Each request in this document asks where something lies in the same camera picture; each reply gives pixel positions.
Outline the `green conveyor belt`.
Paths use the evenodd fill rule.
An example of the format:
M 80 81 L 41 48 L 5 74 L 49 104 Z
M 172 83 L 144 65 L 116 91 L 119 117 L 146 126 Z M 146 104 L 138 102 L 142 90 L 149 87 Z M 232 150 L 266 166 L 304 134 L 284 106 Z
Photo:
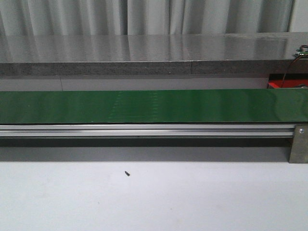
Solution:
M 307 122 L 306 89 L 3 91 L 2 124 Z

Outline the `red bin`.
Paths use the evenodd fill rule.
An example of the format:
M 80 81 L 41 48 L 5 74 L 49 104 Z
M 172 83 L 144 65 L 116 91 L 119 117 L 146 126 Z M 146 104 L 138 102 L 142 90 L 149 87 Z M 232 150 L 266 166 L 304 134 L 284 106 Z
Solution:
M 269 76 L 268 88 L 307 88 L 308 75 L 307 74 L 271 74 Z

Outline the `grey stone-look shelf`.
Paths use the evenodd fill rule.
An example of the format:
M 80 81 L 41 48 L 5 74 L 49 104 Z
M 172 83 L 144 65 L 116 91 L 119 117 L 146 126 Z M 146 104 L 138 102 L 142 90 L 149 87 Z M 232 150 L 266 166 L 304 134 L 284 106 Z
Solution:
M 306 32 L 2 36 L 2 76 L 303 74 Z

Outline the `small green circuit board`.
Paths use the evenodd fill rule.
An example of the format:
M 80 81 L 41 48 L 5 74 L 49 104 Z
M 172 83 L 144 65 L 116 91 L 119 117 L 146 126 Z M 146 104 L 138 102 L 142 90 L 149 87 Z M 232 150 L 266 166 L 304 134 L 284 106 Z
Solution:
M 307 58 L 308 57 L 308 47 L 301 47 L 297 49 L 294 53 L 294 57 Z

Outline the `grey curtain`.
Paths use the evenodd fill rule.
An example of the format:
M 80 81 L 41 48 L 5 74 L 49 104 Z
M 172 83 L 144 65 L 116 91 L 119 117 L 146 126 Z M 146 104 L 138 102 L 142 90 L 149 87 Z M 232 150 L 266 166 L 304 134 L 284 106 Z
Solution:
M 292 0 L 3 0 L 3 36 L 286 32 Z

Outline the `aluminium conveyor rail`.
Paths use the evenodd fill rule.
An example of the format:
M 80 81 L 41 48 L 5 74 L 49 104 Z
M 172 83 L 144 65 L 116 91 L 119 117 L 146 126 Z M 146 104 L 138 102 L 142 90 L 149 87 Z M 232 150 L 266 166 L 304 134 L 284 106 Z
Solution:
M 292 137 L 295 124 L 1 125 L 1 137 L 270 136 Z

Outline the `metal conveyor bracket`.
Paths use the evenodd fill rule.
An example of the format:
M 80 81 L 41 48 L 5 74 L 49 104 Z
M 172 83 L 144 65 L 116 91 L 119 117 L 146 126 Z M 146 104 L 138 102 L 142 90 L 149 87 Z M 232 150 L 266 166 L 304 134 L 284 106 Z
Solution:
M 289 157 L 291 164 L 308 163 L 308 125 L 296 125 Z

